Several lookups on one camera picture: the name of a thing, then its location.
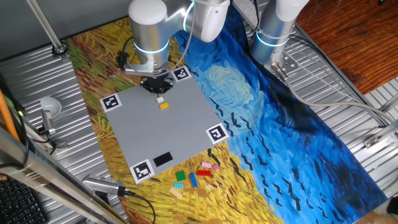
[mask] gray lego baseplate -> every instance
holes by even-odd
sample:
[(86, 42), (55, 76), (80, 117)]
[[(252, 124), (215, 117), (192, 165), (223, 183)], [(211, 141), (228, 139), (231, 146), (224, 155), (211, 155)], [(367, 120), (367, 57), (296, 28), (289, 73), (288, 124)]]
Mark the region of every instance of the gray lego baseplate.
[(229, 138), (187, 67), (173, 76), (160, 103), (140, 86), (100, 100), (136, 184)]

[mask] wooden floor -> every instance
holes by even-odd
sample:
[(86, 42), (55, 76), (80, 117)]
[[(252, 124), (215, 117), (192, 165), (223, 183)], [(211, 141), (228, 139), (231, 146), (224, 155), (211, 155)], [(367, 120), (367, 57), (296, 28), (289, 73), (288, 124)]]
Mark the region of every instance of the wooden floor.
[(297, 22), (363, 94), (398, 77), (398, 0), (310, 0)]
[(398, 219), (371, 212), (355, 224), (398, 224)]

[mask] orange pole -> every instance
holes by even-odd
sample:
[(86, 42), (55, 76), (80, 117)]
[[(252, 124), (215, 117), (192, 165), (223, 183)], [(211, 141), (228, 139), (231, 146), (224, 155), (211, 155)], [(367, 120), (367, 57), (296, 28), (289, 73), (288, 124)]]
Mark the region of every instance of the orange pole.
[(6, 123), (6, 127), (8, 129), (8, 132), (12, 137), (14, 137), (16, 140), (19, 142), (18, 133), (17, 130), (15, 129), (14, 122), (12, 121), (11, 113), (8, 109), (6, 99), (4, 99), (4, 95), (2, 94), (2, 91), (0, 90), (0, 112), (2, 114), (2, 117), (4, 118), (4, 122)]

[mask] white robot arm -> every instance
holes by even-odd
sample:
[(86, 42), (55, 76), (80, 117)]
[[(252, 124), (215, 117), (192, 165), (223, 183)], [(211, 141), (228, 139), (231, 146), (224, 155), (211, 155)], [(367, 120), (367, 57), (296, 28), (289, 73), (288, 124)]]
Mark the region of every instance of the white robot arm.
[[(262, 13), (251, 53), (267, 69), (271, 70), (274, 62), (283, 64), (284, 45), (307, 2), (270, 0)], [(130, 75), (145, 76), (141, 86), (148, 91), (166, 92), (172, 88), (172, 82), (167, 79), (171, 36), (184, 30), (205, 42), (213, 41), (224, 26), (229, 4), (230, 0), (133, 0), (129, 17), (141, 64), (128, 63), (128, 55), (121, 52), (120, 69)]]
[(128, 55), (122, 52), (120, 68), (130, 75), (145, 76), (141, 85), (148, 91), (166, 92), (172, 88), (166, 79), (171, 36), (184, 30), (205, 42), (213, 41), (224, 26), (228, 6), (229, 0), (133, 0), (129, 17), (141, 64), (128, 63)]

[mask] metal table surface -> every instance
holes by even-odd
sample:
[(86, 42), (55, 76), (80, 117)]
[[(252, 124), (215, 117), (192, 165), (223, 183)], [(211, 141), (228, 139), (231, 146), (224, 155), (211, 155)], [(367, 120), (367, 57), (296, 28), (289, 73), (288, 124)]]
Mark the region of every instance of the metal table surface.
[[(261, 2), (260, 5), (262, 10), (266, 2)], [(250, 40), (252, 28), (247, 22), (245, 28)], [(319, 103), (352, 100), (350, 97), (359, 101), (366, 100), (341, 72), (334, 72), (311, 48), (289, 40), (285, 51), (300, 65), (288, 76), (303, 99)], [(12, 94), (25, 106), (26, 118), (35, 127), (42, 123), (41, 97), (51, 96), (61, 102), (62, 112), (54, 119), (57, 133), (53, 135), (54, 140), (68, 143), (66, 149), (59, 149), (53, 155), (61, 165), (80, 180), (87, 174), (109, 176), (69, 59), (63, 61), (53, 57), (51, 46), (48, 46), (0, 63), (0, 72), (4, 74)], [(367, 98), (372, 103), (383, 97), (388, 100), (387, 96), (383, 96), (383, 91), (378, 94), (381, 96), (371, 93)], [(363, 144), (372, 134), (381, 130), (380, 123), (367, 111), (352, 106), (313, 110), (343, 140), (381, 189), (398, 176), (396, 147), (376, 145), (367, 149)], [(398, 118), (398, 111), (391, 111), (390, 114), (395, 119)], [(84, 220), (76, 212), (45, 195), (39, 194), (39, 199), (49, 216), (49, 223), (76, 223)], [(109, 197), (109, 201), (117, 212), (127, 217), (117, 197)]]

